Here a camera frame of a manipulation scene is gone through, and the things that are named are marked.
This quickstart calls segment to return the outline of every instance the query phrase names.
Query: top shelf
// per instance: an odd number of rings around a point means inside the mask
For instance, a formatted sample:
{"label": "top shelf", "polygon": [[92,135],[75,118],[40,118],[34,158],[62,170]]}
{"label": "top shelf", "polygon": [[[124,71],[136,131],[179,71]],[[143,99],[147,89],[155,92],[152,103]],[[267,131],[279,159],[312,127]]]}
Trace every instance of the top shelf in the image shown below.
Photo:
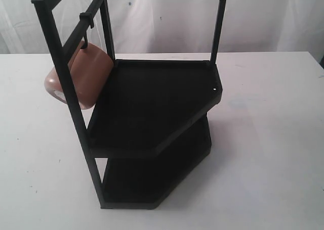
{"label": "top shelf", "polygon": [[209,61],[117,60],[88,132],[97,158],[147,158],[219,103],[216,65]]}

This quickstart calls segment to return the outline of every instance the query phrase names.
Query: black hook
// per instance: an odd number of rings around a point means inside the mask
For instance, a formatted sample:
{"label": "black hook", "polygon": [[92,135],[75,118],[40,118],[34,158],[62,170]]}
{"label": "black hook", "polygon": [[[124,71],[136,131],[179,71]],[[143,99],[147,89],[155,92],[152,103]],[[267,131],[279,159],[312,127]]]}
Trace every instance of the black hook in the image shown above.
{"label": "black hook", "polygon": [[87,33],[84,35],[85,43],[81,47],[81,49],[85,49],[88,47],[88,38],[87,38]]}

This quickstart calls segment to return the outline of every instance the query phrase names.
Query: white curtain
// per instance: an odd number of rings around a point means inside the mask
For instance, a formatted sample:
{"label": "white curtain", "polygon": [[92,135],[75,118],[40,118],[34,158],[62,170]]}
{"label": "white curtain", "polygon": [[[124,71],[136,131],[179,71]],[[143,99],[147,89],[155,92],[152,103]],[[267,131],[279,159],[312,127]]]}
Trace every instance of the white curtain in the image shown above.
{"label": "white curtain", "polygon": [[[64,43],[91,0],[55,9]],[[217,0],[108,0],[116,53],[210,52]],[[99,13],[89,41],[105,49]],[[324,54],[322,0],[227,0],[221,52],[309,51]],[[0,0],[0,53],[48,53],[30,0]]]}

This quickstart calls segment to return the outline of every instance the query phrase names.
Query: black metal frame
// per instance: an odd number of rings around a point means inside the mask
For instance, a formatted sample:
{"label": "black metal frame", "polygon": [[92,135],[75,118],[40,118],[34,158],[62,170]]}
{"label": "black metal frame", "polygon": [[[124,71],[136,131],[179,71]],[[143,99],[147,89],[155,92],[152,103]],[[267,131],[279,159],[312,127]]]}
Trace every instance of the black metal frame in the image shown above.
{"label": "black metal frame", "polygon": [[[100,9],[101,20],[103,25],[105,43],[108,55],[115,60],[114,45],[111,33],[111,25],[108,11],[107,0],[92,0],[91,4],[84,13],[80,14],[80,21],[74,28],[72,34],[67,39],[66,43],[62,45],[59,33],[55,24],[53,16],[53,8],[61,2],[61,0],[32,0],[36,9],[49,51],[51,53],[54,66],[56,68],[59,80],[65,98],[72,116],[72,120],[80,140],[83,153],[91,174],[91,178],[102,208],[105,208],[105,200],[103,197],[102,182],[99,176],[99,171],[95,161],[95,157],[90,151],[90,138],[87,127],[85,125],[83,115],[78,103],[73,81],[71,79],[68,61],[72,57],[75,49],[80,43],[81,39],[86,35],[89,26],[93,28],[93,18]],[[225,11],[226,0],[219,0],[219,8],[216,20],[216,27],[213,39],[212,53],[210,63],[215,64],[219,39],[222,29],[223,16]]]}

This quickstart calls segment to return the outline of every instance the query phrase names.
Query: fabric backdrop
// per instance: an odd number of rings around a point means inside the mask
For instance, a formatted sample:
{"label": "fabric backdrop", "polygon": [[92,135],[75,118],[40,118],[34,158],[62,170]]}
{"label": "fabric backdrop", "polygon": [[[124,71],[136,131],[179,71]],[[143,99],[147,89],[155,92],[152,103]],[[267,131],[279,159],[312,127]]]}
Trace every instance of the fabric backdrop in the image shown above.
{"label": "fabric backdrop", "polygon": [[[55,9],[64,43],[91,0]],[[217,0],[108,0],[116,53],[210,52]],[[105,49],[99,13],[89,41]],[[322,0],[227,0],[221,52],[309,51],[324,54]],[[48,53],[30,0],[0,0],[0,53]]]}

